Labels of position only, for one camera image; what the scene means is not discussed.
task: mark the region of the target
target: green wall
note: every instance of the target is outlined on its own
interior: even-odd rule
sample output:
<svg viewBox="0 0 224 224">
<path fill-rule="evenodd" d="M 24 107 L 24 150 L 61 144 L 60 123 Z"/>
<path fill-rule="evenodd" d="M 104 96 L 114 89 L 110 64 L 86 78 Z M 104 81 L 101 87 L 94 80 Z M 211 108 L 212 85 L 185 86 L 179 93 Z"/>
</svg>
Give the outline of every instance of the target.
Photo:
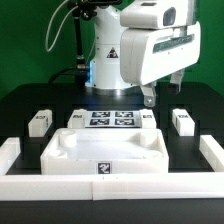
<svg viewBox="0 0 224 224">
<path fill-rule="evenodd" d="M 46 83 L 53 73 L 75 65 L 72 18 L 66 21 L 53 51 L 47 53 L 44 48 L 50 17 L 62 0 L 1 1 L 0 99 L 19 85 Z M 124 8 L 129 2 L 125 0 L 118 8 Z M 223 7 L 223 0 L 200 1 L 201 56 L 196 65 L 187 69 L 184 79 L 207 83 L 222 95 L 224 95 Z M 57 17 L 52 36 L 66 13 L 65 8 Z M 93 23 L 82 22 L 85 55 L 88 55 L 91 49 L 93 33 Z"/>
</svg>

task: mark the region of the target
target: black label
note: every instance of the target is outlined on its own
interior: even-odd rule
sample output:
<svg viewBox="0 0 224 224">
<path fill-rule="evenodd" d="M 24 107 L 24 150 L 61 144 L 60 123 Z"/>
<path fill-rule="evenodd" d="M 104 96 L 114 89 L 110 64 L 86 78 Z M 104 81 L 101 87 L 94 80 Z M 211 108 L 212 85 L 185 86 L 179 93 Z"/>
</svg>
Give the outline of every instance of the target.
<svg viewBox="0 0 224 224">
<path fill-rule="evenodd" d="M 36 119 L 44 119 L 46 116 L 36 116 Z"/>
<path fill-rule="evenodd" d="M 120 112 L 120 111 L 118 111 L 118 112 L 115 113 L 115 116 L 116 117 L 133 117 L 134 114 L 133 114 L 133 112 Z"/>
<path fill-rule="evenodd" d="M 77 114 L 75 114 L 75 115 L 73 116 L 73 118 L 82 118 L 82 115 L 77 115 Z"/>
<path fill-rule="evenodd" d="M 48 128 L 48 117 L 46 119 L 46 128 Z"/>
<path fill-rule="evenodd" d="M 110 112 L 93 112 L 92 117 L 110 117 Z"/>
<path fill-rule="evenodd" d="M 179 118 L 188 118 L 187 115 L 178 115 Z"/>
<path fill-rule="evenodd" d="M 115 119 L 115 125 L 135 125 L 134 119 Z"/>
<path fill-rule="evenodd" d="M 109 125 L 110 119 L 91 119 L 90 125 Z"/>
<path fill-rule="evenodd" d="M 152 115 L 143 115 L 143 118 L 152 118 Z"/>
<path fill-rule="evenodd" d="M 97 164 L 98 174 L 110 174 L 111 173 L 111 163 L 109 162 L 100 162 Z"/>
<path fill-rule="evenodd" d="M 188 35 L 184 37 L 173 38 L 165 42 L 157 43 L 153 47 L 153 53 L 157 53 L 160 51 L 167 51 L 172 48 L 191 43 L 193 39 L 194 39 L 194 35 Z"/>
</svg>

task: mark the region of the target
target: black tabletop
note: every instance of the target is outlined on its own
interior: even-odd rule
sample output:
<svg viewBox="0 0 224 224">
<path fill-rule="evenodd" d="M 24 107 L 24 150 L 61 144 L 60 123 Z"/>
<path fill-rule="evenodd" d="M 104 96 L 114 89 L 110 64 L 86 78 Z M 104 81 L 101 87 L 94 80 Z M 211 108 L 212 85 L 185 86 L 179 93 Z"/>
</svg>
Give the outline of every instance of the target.
<svg viewBox="0 0 224 224">
<path fill-rule="evenodd" d="M 169 154 L 169 172 L 213 172 L 199 152 L 200 135 L 212 135 L 224 146 L 224 97 L 208 85 L 183 83 L 178 95 L 158 83 L 153 113 Z M 40 174 L 40 155 L 58 128 L 67 126 L 74 109 L 140 110 L 143 96 L 99 96 L 74 84 L 28 84 L 0 101 L 0 144 L 20 137 L 21 155 L 7 175 Z M 195 136 L 178 136 L 172 110 L 186 109 L 195 121 Z M 28 122 L 41 109 L 51 109 L 53 124 L 44 137 L 30 138 Z M 2 222 L 23 223 L 222 223 L 223 199 L 0 202 Z"/>
</svg>

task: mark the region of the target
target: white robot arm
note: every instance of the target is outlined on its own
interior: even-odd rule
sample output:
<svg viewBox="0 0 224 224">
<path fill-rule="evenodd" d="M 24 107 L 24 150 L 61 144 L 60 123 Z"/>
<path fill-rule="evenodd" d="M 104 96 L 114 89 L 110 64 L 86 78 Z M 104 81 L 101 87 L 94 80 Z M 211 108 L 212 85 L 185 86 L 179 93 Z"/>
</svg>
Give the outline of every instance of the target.
<svg viewBox="0 0 224 224">
<path fill-rule="evenodd" d="M 141 87 L 146 106 L 155 105 L 154 83 L 170 75 L 180 91 L 184 68 L 200 54 L 196 0 L 136 0 L 121 12 L 120 71 Z"/>
</svg>

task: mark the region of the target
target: small white block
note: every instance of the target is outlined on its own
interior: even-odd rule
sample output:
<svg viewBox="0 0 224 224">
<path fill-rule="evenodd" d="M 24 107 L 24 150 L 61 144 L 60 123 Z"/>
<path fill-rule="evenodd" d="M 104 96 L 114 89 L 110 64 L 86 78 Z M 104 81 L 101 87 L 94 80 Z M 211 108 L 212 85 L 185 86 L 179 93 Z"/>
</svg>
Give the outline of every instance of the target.
<svg viewBox="0 0 224 224">
<path fill-rule="evenodd" d="M 142 128 L 156 128 L 156 120 L 152 110 L 143 109 L 139 113 Z"/>
<path fill-rule="evenodd" d="M 72 116 L 68 121 L 68 128 L 85 128 L 85 118 L 87 116 L 87 111 L 80 109 L 74 110 Z"/>
<path fill-rule="evenodd" d="M 215 172 L 224 172 L 224 150 L 211 135 L 200 136 L 199 150 Z"/>
<path fill-rule="evenodd" d="M 39 110 L 29 122 L 29 136 L 43 137 L 52 123 L 51 110 Z"/>
<path fill-rule="evenodd" d="M 0 147 L 0 176 L 8 172 L 19 154 L 19 138 L 8 138 Z"/>
<path fill-rule="evenodd" d="M 194 136 L 195 123 L 186 110 L 173 110 L 172 122 L 180 136 Z"/>
</svg>

